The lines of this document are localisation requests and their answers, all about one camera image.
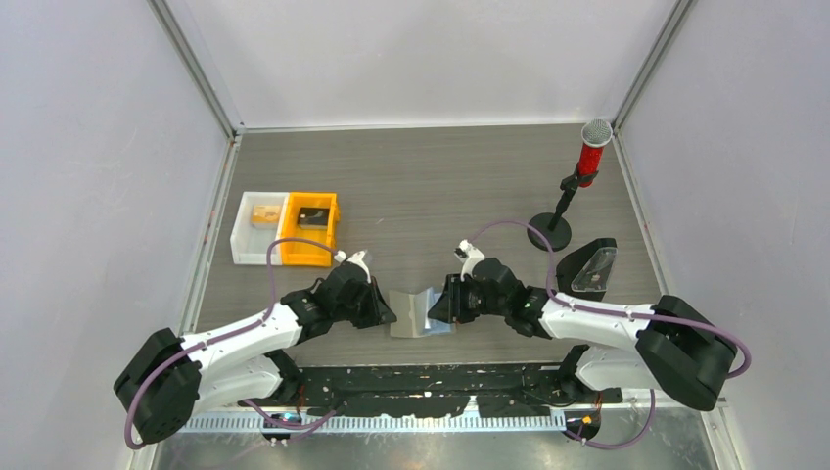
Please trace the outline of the blue grey card holder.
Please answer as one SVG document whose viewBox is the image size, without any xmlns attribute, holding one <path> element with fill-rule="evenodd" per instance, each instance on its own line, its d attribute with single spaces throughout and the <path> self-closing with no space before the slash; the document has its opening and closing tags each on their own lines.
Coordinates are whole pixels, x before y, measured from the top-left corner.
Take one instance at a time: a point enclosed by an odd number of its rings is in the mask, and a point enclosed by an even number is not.
<svg viewBox="0 0 830 470">
<path fill-rule="evenodd" d="M 454 333 L 454 325 L 428 317 L 439 297 L 440 293 L 434 288 L 419 294 L 390 291 L 389 307 L 396 316 L 396 322 L 390 324 L 390 335 L 399 339 L 418 339 Z"/>
</svg>

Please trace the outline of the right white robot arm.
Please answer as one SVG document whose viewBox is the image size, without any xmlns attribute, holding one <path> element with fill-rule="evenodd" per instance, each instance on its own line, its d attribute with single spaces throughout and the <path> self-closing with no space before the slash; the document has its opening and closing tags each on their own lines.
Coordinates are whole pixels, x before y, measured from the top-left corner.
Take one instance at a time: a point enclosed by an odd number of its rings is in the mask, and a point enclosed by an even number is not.
<svg viewBox="0 0 830 470">
<path fill-rule="evenodd" d="M 680 298 L 654 305 L 615 305 L 524 285 L 496 258 L 447 276 L 428 316 L 469 323 L 494 315 L 525 337 L 574 340 L 588 346 L 559 379 L 562 395 L 584 401 L 608 388 L 653 389 L 689 408 L 711 411 L 739 342 Z"/>
</svg>

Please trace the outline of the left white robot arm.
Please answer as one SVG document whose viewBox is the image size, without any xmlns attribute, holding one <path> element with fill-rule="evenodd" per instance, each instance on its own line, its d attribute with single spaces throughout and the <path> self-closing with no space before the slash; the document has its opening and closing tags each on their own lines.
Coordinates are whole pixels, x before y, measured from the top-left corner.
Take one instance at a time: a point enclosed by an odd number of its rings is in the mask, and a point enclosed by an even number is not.
<svg viewBox="0 0 830 470">
<path fill-rule="evenodd" d="M 152 333 L 114 382 L 126 412 L 125 443 L 131 449 L 159 443 L 192 416 L 232 402 L 292 403 L 300 379 L 281 353 L 341 321 L 357 329 L 396 321 L 377 280 L 359 263 L 345 261 L 311 287 L 223 327 L 185 336 L 169 328 Z"/>
</svg>

